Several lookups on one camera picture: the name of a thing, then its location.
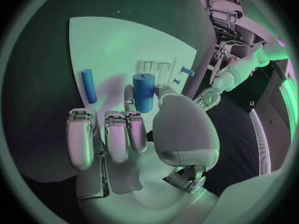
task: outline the blue object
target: blue object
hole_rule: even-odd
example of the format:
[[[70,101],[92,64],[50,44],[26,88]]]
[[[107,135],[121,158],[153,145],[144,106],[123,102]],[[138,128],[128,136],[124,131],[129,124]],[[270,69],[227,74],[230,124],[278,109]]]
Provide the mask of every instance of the blue object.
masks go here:
[[[177,85],[180,83],[180,81],[177,79],[174,79],[173,82],[175,82]]]
[[[194,76],[194,71],[191,71],[190,69],[187,69],[183,66],[183,68],[181,69],[182,72],[190,75],[190,76]]]
[[[83,70],[81,71],[81,74],[82,74],[85,93],[88,102],[93,104],[97,101],[97,95],[96,95],[96,90],[93,82],[92,70],[91,69]]]
[[[136,110],[148,113],[152,110],[155,76],[147,73],[133,75],[133,93]]]

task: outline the white board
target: white board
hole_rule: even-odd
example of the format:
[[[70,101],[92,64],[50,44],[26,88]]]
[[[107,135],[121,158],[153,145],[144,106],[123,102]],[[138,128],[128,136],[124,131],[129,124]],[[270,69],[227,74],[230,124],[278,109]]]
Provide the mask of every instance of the white board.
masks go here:
[[[69,23],[69,45],[74,76],[83,104],[98,112],[102,137],[106,111],[124,110],[124,88],[133,85],[133,75],[149,71],[148,63],[169,63],[171,69],[160,82],[167,83],[181,93],[196,50],[184,42],[159,30],[126,20],[107,17],[74,17]],[[81,71],[92,69],[98,101],[88,103]],[[147,132],[158,112],[157,99],[153,110],[143,114]]]

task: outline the small blue peg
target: small blue peg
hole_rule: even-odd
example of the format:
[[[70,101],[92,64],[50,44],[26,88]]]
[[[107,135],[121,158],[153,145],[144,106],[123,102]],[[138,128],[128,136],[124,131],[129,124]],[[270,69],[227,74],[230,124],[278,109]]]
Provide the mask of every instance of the small blue peg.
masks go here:
[[[183,66],[183,68],[181,69],[181,72],[184,72],[190,76],[194,76],[194,71],[191,71],[190,69],[187,69]]]
[[[177,79],[174,79],[173,82],[175,82],[177,85],[180,83],[180,81]]]

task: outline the blue foam tube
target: blue foam tube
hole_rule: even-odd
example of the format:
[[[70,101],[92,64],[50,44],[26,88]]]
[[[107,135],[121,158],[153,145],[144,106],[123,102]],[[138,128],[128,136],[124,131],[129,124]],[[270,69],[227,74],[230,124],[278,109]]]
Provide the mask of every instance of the blue foam tube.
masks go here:
[[[155,76],[147,73],[133,75],[133,93],[136,110],[148,113],[152,110]]]
[[[93,104],[97,101],[97,95],[96,95],[96,90],[95,90],[94,81],[92,77],[92,70],[91,69],[83,70],[81,71],[81,74],[82,74],[85,93],[88,102]]]

